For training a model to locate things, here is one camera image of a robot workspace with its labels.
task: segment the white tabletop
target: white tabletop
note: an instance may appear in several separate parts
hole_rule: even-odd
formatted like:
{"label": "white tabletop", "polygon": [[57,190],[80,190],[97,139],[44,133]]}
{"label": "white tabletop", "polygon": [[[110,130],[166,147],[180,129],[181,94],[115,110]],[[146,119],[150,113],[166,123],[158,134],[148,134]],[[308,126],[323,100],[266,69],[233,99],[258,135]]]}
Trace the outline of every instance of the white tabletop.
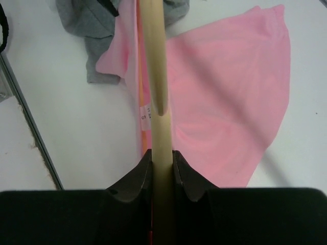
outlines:
{"label": "white tabletop", "polygon": [[[122,85],[87,84],[82,38],[63,29],[54,0],[0,0],[7,57],[65,188],[106,188],[138,162],[133,101]],[[249,186],[306,186],[327,193],[327,8],[319,0],[191,0],[167,36],[285,5],[291,38],[290,104]]]}

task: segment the white label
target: white label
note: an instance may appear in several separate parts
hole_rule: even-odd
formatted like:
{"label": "white label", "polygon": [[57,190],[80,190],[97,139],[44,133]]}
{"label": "white label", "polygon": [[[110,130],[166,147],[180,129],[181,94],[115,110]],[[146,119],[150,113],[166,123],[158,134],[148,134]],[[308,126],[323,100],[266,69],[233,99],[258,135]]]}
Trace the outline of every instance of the white label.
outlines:
{"label": "white label", "polygon": [[151,130],[151,104],[139,108],[142,131]]}

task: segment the pink fabric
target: pink fabric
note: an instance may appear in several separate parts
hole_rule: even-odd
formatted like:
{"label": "pink fabric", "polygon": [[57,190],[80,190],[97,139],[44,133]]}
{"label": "pink fabric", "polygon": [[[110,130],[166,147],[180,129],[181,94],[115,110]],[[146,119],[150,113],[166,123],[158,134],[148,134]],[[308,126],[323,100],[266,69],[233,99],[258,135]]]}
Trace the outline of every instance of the pink fabric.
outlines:
{"label": "pink fabric", "polygon": [[[125,78],[138,101],[135,6],[121,1],[97,71]],[[219,187],[247,185],[284,117],[290,40],[283,16],[282,5],[255,7],[167,41],[174,149]],[[147,81],[143,89],[149,101]]]}

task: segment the wooden handle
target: wooden handle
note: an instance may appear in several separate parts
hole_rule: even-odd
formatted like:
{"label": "wooden handle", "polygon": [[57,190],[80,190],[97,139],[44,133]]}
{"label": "wooden handle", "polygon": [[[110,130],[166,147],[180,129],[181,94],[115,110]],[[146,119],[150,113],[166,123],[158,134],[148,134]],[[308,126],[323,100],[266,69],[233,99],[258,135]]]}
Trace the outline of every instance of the wooden handle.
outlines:
{"label": "wooden handle", "polygon": [[173,156],[162,0],[139,0],[151,91],[153,244],[175,244]]}

